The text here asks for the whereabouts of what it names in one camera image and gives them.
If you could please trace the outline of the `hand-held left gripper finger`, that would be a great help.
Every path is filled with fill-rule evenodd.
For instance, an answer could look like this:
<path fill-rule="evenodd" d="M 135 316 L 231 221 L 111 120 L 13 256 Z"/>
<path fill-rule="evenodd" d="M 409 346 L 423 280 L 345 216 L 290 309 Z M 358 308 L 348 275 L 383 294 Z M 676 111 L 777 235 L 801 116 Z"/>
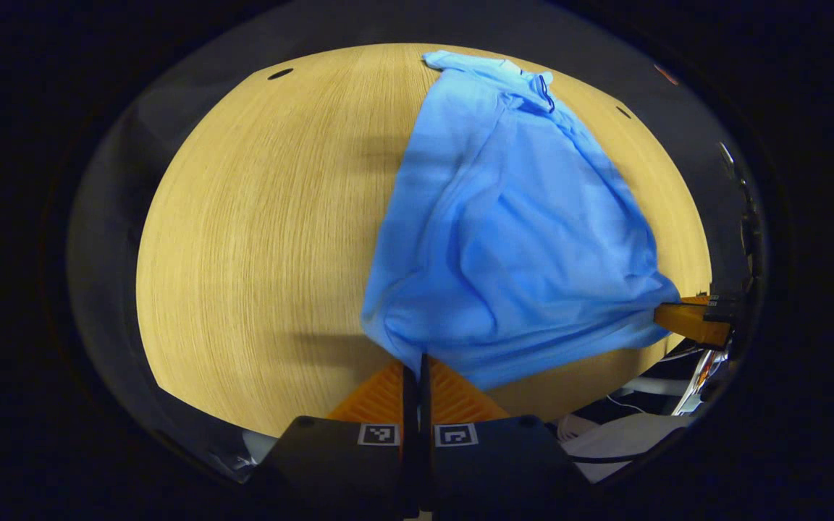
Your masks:
<path fill-rule="evenodd" d="M 420 398 L 420 505 L 434 519 L 549 519 L 588 495 L 542 419 L 509 415 L 428 356 Z"/>
<path fill-rule="evenodd" d="M 326 418 L 302 415 L 253 475 L 264 519 L 404 519 L 415 514 L 408 449 L 419 434 L 417 382 L 393 362 Z"/>

